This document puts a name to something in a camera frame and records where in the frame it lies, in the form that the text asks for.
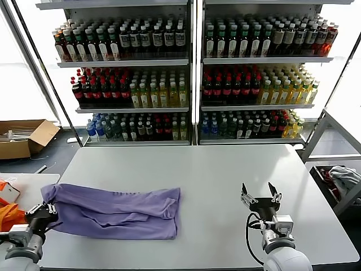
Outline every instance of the purple cloth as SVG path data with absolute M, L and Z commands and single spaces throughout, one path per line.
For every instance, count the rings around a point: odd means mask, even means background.
M 67 183 L 41 189 L 46 203 L 54 200 L 58 222 L 63 222 L 55 230 L 127 240 L 174 239 L 180 193 L 180 188 L 122 193 Z

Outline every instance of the orange cloth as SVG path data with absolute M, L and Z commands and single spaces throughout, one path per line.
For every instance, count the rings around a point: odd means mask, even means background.
M 0 208 L 0 231 L 9 231 L 15 224 L 26 224 L 25 212 L 16 203 Z

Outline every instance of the cardboard box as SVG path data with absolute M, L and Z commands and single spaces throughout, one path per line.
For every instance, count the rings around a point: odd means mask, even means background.
M 28 140 L 0 142 L 0 159 L 26 158 L 40 152 L 60 130 L 47 120 L 10 120 L 0 121 L 0 133 L 12 127 L 35 128 Z

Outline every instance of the shelf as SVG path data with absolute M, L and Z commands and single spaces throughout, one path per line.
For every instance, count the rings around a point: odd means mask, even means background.
M 185 6 L 187 0 L 75 0 L 52 1 L 36 4 L 40 10 L 57 10 L 73 8 L 99 8 L 99 7 L 143 7 L 143 6 Z
M 354 0 L 205 0 L 207 5 L 234 5 L 234 4 L 294 4 L 294 5 L 349 5 Z
M 202 111 L 237 111 L 237 110 L 280 110 L 295 108 L 312 108 L 313 104 L 266 104 L 264 106 L 202 106 Z
M 139 67 L 139 66 L 183 66 L 188 65 L 188 59 L 152 59 L 152 60 L 123 60 L 123 61 L 85 61 L 60 62 L 60 68 L 94 68 L 94 67 Z
M 85 147 L 130 147 L 130 146 L 189 146 L 188 140 L 177 141 L 117 141 L 86 142 Z
M 201 145 L 305 144 L 303 138 L 206 139 Z
M 279 57 L 279 58 L 205 58 L 203 64 L 249 64 L 249 63 L 306 63 L 330 62 L 333 58 L 322 57 Z
M 188 112 L 188 107 L 168 107 L 168 108 L 104 108 L 104 109 L 81 109 L 75 110 L 77 113 L 164 113 L 164 112 Z

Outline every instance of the cable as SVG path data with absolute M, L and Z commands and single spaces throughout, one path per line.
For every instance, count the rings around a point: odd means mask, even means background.
M 246 223 L 246 243 L 247 243 L 247 248 L 248 248 L 248 251 L 249 253 L 252 255 L 252 257 L 255 259 L 256 262 L 258 262 L 259 264 L 263 265 L 263 261 L 260 261 L 256 255 L 253 253 L 251 247 L 250 247 L 250 244 L 249 244 L 249 239 L 248 239 L 248 225 L 249 225 L 249 221 L 250 221 L 250 218 L 252 216 L 255 216 L 258 220 L 261 220 L 255 213 L 250 213 L 249 216 L 247 217 L 247 223 Z

